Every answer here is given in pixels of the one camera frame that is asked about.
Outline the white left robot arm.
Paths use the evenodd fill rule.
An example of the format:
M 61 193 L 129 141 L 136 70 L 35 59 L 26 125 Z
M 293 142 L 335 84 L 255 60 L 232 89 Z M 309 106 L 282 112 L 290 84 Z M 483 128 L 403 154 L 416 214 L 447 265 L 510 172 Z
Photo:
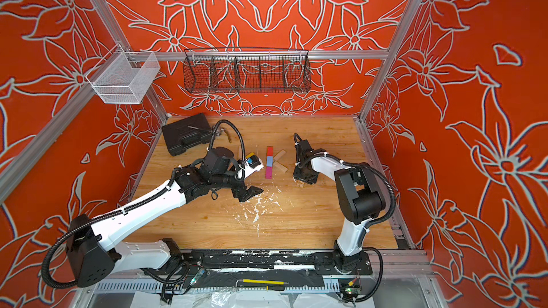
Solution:
M 93 219 L 78 216 L 69 226 L 72 234 L 66 243 L 76 286 L 89 287 L 112 272 L 159 269 L 173 262 L 178 253 L 173 240 L 137 245 L 125 238 L 161 215 L 220 189 L 228 188 L 239 202 L 261 194 L 262 189 L 245 184 L 261 169 L 263 162 L 256 154 L 237 161 L 227 148 L 217 147 L 190 165 L 174 168 L 158 188 L 117 210 Z

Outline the magenta block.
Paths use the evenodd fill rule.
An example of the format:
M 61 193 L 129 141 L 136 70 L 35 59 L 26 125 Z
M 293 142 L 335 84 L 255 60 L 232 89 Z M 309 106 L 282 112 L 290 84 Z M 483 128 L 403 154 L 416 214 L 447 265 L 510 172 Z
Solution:
M 272 179 L 273 178 L 273 167 L 267 166 L 265 169 L 265 178 L 266 179 Z

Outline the pale wooden block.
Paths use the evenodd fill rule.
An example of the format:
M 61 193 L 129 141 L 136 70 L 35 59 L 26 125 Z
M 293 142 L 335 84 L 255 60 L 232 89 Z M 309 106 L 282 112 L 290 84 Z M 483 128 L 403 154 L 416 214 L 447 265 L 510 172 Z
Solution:
M 284 157 L 284 155 L 286 154 L 286 151 L 285 150 L 281 150 L 279 151 L 274 157 L 274 161 L 279 161 L 282 157 Z

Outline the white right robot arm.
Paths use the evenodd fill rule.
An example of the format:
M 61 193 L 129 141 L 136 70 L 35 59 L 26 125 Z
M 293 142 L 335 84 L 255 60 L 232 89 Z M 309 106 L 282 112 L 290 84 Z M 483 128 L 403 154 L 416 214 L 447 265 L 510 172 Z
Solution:
M 368 222 L 378 218 L 386 208 L 375 175 L 365 170 L 366 163 L 350 165 L 323 149 L 314 149 L 298 134 L 295 144 L 293 178 L 313 185 L 320 175 L 335 183 L 340 210 L 345 218 L 341 233 L 334 242 L 333 261 L 342 273 L 352 272 L 362 260 Z

